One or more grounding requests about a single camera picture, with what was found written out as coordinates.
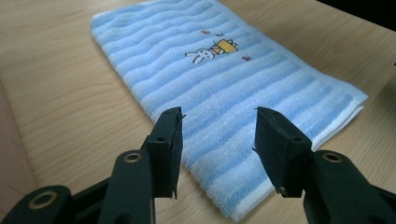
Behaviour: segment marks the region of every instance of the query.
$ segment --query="light wood surface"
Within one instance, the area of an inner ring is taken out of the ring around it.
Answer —
[[[73,193],[110,175],[153,123],[94,43],[96,13],[139,1],[2,0],[0,79],[39,186]],[[313,0],[222,0],[307,63],[369,95],[322,148],[348,156],[396,192],[396,33]],[[158,223],[232,223],[181,169],[179,199],[156,200]],[[302,199],[275,193],[241,223],[306,223]]]

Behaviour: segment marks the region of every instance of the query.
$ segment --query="striped towel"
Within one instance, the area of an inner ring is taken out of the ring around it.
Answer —
[[[257,106],[284,114],[316,150],[367,96],[321,74],[215,0],[160,0],[95,15],[92,35],[155,121],[181,106],[182,162],[226,217],[273,189],[252,150]]]

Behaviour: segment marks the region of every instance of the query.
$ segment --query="yellow embroidered figure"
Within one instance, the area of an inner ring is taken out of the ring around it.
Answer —
[[[204,58],[214,59],[216,55],[223,53],[230,53],[238,50],[236,43],[232,40],[222,39],[218,43],[215,43],[210,49],[198,49],[196,52],[186,53],[186,57],[193,57],[193,63],[200,63]]]

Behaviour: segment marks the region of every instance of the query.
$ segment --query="light blue towel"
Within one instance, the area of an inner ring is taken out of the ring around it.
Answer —
[[[283,113],[316,150],[367,96],[321,74],[215,0],[162,0],[95,15],[92,35],[155,121],[181,106],[182,162],[240,220],[273,189],[252,150],[256,108]]]

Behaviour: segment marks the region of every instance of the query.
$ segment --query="folded towel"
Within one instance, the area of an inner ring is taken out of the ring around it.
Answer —
[[[95,15],[92,35],[155,121],[181,106],[182,162],[226,217],[273,189],[252,150],[257,106],[284,114],[316,150],[367,96],[310,67],[215,0],[161,0]]]

